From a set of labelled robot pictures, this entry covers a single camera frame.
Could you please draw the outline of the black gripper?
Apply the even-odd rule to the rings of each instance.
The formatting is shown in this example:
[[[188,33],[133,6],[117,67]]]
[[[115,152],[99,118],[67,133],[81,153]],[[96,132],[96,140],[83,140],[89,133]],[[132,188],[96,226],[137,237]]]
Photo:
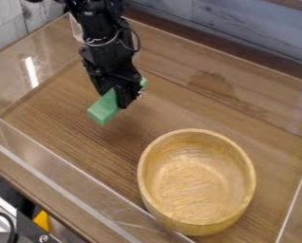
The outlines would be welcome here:
[[[104,40],[87,38],[79,51],[97,93],[104,95],[113,87],[116,103],[121,109],[129,106],[141,90],[141,76],[133,65],[137,52],[139,43],[132,37]]]

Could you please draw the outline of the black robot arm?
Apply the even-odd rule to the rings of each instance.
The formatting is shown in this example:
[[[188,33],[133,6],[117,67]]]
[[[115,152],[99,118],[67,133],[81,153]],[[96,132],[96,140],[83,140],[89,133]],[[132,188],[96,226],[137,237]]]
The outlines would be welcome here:
[[[123,17],[123,0],[64,2],[81,27],[79,53],[95,89],[101,96],[113,90],[116,105],[125,109],[139,96],[141,75],[133,65],[140,39]]]

